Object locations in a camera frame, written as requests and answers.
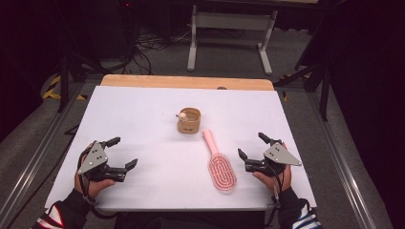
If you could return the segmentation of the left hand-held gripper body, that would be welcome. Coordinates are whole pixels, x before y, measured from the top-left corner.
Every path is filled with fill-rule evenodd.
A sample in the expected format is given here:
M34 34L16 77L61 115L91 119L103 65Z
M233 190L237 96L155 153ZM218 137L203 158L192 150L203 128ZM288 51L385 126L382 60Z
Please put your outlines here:
M85 159L80 164L78 173L90 181L99 182L104 179L111 179L123 182L127 170L125 168L113 168L108 165L108 157L105 153L106 147L102 148L101 142L95 141L92 147L84 152Z

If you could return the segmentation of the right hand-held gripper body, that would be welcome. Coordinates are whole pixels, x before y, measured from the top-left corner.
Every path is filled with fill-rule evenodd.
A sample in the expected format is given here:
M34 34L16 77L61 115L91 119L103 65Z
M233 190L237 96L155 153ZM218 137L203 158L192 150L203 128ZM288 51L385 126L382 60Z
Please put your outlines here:
M244 156L244 163L247 172L260 172L268 177L279 176L287 165L302 165L302 162L281 143L274 143L265 150L262 160L249 159L247 156Z

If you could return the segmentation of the pink hairbrush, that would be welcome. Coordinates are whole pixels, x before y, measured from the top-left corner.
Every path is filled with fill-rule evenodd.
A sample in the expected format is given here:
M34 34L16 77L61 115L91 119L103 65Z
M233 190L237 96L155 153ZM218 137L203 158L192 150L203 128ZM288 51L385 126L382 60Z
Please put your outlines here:
M237 183L236 175L229 160L220 153L212 132L207 129L202 132L203 138L211 152L208 171L214 186L220 191L230 191Z

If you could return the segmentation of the tan cup with small figure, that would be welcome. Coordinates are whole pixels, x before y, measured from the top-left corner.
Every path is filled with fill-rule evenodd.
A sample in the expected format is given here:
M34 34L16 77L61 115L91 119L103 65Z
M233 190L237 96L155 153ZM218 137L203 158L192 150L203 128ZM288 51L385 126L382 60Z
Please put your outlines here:
M178 131L182 134L193 135L200 129L202 114L196 108L183 108L177 114Z

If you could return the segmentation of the person's right hand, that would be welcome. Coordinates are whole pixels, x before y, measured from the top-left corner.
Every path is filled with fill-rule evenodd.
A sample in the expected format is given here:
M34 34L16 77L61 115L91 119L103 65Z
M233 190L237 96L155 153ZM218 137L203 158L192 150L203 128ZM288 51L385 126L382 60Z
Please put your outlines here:
M291 170L287 165L284 172L278 177L267 177L260 172L254 172L252 174L258 180L260 180L268 189L268 191L274 196L275 193L282 193L291 186Z

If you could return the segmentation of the person's left hand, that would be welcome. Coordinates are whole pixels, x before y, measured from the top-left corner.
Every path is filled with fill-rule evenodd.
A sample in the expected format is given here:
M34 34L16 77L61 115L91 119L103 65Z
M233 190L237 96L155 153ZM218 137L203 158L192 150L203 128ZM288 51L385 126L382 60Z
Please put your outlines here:
M75 189L84 197L96 199L101 191L111 187L115 182L111 179L104 179L99 182L88 181L86 178L81 179L78 173L75 173Z

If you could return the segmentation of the white board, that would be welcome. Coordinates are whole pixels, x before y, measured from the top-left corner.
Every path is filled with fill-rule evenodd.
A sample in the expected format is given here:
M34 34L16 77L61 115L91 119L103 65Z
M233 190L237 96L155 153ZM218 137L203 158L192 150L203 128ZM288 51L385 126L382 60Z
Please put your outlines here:
M186 107L202 113L201 130L210 130L237 178L229 192L216 189L208 172L210 150L202 133L184 135L177 113ZM271 203L266 186L245 170L238 153L261 159L267 149L259 137L283 140L299 151L279 95L274 91L164 89L98 86L46 203L64 199L74 187L81 152L93 141L113 137L108 163L138 164L126 179L102 191L98 209L108 211L264 210Z

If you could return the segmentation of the black metal stand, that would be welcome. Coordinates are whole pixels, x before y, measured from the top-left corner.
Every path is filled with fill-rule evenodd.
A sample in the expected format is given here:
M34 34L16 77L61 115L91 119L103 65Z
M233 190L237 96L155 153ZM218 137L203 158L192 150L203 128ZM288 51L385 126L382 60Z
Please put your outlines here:
M304 83L304 90L309 93L314 93L319 85L322 85L321 97L319 104L319 113L324 121L327 121L327 108L330 91L330 74L329 74L329 61L318 62L314 65L305 67L303 70L298 71L290 76L281 78L273 84L274 87L284 87L287 84L309 75L309 78Z
M68 107L68 104L73 97L70 93L69 79L72 78L74 83L83 83L87 79L88 74L84 65L88 66L96 73L101 73L103 75L109 73L109 71L103 68L100 63L91 61L76 52L65 51L60 54L59 73L61 76L61 98L58 108L60 113Z

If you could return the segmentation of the yellow black hazard tape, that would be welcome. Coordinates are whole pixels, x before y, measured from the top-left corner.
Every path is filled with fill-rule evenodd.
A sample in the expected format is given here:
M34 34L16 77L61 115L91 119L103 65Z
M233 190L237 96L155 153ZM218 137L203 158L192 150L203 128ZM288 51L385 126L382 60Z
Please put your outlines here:
M51 81L48 89L43 93L42 97L44 99L47 98L51 98L51 99L60 99L61 98L61 94L56 94L54 92L57 84L61 81L61 76L57 75L53 78L53 80Z

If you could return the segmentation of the wooden table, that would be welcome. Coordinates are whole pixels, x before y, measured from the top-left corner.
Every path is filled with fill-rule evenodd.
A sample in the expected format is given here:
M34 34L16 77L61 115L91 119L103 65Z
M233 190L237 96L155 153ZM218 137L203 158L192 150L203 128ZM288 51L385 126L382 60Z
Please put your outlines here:
M141 88L222 89L244 91L273 91L268 79L221 78L169 75L107 74L101 86Z

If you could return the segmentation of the aluminium floor rail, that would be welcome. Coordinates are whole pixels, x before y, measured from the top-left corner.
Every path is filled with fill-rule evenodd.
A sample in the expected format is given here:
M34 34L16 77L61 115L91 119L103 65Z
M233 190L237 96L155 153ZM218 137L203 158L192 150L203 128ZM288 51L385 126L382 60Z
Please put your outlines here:
M309 104L314 110L317 121L322 129L323 135L328 142L330 149L330 155L339 178L342 182L345 193L352 206L356 219L361 229L376 229L376 225L373 221L372 215L361 195L358 185L352 175L350 167L344 155L338 150L334 135L331 131L330 125L323 119L319 112L318 99L315 94L307 94Z
M46 100L0 143L0 229L5 229L27 193L84 83L74 83L61 112Z

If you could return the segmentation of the grey metal stand frame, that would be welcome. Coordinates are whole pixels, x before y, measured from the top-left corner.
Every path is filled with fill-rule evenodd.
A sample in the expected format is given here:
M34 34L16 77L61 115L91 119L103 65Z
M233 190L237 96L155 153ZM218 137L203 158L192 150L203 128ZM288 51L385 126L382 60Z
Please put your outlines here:
M230 29L245 31L263 31L264 39L257 44L265 74L272 75L273 70L267 55L267 45L273 32L278 11L273 10L267 15L238 14L224 12L200 11L197 5L192 7L191 15L191 43L189 47L187 70L193 72L197 58L197 28Z

